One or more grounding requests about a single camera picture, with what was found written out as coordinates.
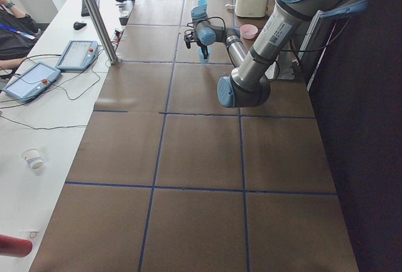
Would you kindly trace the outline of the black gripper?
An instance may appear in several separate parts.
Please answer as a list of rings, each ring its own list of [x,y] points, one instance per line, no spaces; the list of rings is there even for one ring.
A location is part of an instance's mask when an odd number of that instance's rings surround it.
[[[196,43],[201,48],[201,57],[203,59],[208,59],[209,57],[209,49],[206,45],[204,45],[197,36],[195,31],[186,30],[183,36],[185,45],[187,49],[191,49],[191,44]]]

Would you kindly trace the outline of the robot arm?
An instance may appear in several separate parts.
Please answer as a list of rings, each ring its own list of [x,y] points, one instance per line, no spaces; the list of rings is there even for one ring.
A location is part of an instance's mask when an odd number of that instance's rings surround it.
[[[215,42],[225,45],[234,69],[217,84],[217,97],[224,107],[260,106],[271,91],[265,73],[302,22],[310,21],[317,11],[322,11],[325,18],[346,18],[365,10],[368,1],[275,0],[272,15],[249,50],[237,30],[212,25],[206,11],[195,6],[191,11],[193,28],[184,41],[187,48],[196,43],[204,59],[209,57],[209,45]]]

